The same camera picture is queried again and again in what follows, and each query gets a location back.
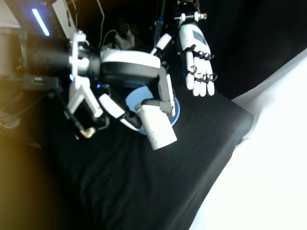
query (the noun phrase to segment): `white cylinder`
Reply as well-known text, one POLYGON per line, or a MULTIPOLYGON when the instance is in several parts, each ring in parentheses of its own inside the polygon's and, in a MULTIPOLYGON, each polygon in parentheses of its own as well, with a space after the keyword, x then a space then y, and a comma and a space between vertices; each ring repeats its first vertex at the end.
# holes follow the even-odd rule
POLYGON ((158 150, 177 141, 167 115, 158 106, 138 105, 136 113, 144 125, 153 150, 158 150))

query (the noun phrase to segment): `round blue object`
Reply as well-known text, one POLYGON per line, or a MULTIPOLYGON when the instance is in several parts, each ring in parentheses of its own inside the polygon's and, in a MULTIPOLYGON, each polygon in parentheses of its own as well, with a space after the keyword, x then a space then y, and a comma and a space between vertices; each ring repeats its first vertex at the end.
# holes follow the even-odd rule
MULTIPOLYGON (((144 101, 145 99, 151 99, 153 98, 152 93, 148 89, 147 86, 143 86, 140 88, 137 88, 136 90, 132 91, 128 97, 126 98, 126 104, 129 107, 131 111, 135 112, 135 107, 144 101)), ((169 121, 171 122, 172 126, 177 122, 179 116, 180 116, 180 104, 177 98, 174 99, 175 101, 175 109, 176 109, 176 115, 174 117, 169 117, 169 121)), ((144 126, 142 126, 139 130, 139 133, 146 135, 146 131, 144 129, 144 126)))

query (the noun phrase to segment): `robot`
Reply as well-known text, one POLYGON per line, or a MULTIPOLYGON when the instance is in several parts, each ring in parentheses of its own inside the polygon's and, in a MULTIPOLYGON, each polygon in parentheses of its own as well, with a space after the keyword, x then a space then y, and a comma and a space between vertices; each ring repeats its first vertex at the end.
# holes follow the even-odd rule
POLYGON ((107 128, 111 116, 135 131, 143 125, 154 150, 177 141, 168 119, 176 111, 171 76, 162 65, 165 50, 177 38, 187 89, 194 96, 213 96, 217 78, 210 64, 213 55, 197 24, 206 19, 206 14, 199 13, 193 0, 177 1, 177 10, 179 15, 174 18, 178 22, 177 37, 164 34, 151 53, 93 49, 82 31, 75 33, 69 42, 19 35, 24 88, 53 90, 77 139, 89 139, 98 130, 107 128), (57 90, 56 79, 69 74, 72 81, 66 102, 57 90), (113 87, 116 84, 130 88, 146 85, 154 97, 140 102, 134 113, 117 94, 113 87), (87 105, 94 121, 92 127, 84 128, 75 115, 81 104, 87 105))

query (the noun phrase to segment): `black curtain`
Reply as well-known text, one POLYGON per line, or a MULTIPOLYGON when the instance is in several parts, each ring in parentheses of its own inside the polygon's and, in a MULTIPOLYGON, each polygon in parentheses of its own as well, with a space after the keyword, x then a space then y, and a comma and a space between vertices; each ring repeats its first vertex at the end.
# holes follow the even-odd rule
POLYGON ((306 0, 200 0, 217 89, 234 98, 307 48, 306 0))

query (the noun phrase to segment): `white backdrop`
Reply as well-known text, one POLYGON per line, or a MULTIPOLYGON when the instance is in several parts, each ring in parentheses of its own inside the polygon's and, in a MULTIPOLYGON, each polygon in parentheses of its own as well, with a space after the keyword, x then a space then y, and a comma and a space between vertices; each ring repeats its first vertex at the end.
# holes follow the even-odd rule
POLYGON ((191 230, 307 230, 307 50, 234 102, 255 126, 191 230))

